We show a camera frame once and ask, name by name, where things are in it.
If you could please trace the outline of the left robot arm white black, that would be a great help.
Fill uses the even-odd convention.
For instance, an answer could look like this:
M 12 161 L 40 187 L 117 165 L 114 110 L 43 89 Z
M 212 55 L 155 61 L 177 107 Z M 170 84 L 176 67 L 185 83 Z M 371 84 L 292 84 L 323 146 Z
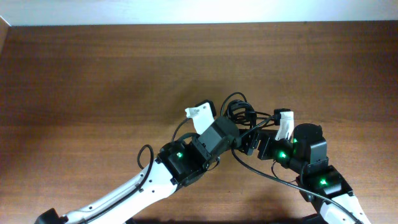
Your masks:
M 125 223 L 149 205 L 186 187 L 209 170 L 239 137 L 238 127 L 224 116 L 202 134 L 187 133 L 150 155 L 149 164 L 131 180 L 99 200 L 62 216 L 51 208 L 36 223 Z

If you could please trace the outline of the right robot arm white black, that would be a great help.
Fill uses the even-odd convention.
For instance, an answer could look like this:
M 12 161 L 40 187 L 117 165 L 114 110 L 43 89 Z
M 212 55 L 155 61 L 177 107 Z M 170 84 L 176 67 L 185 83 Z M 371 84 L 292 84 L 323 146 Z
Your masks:
M 258 159 L 272 159 L 298 174 L 294 182 L 316 210 L 316 214 L 302 218 L 302 223 L 370 222 L 349 183 L 329 164 L 321 126 L 300 124 L 288 138 L 280 138 L 277 133 L 256 130 L 242 138 L 241 149 L 247 155 L 258 150 Z

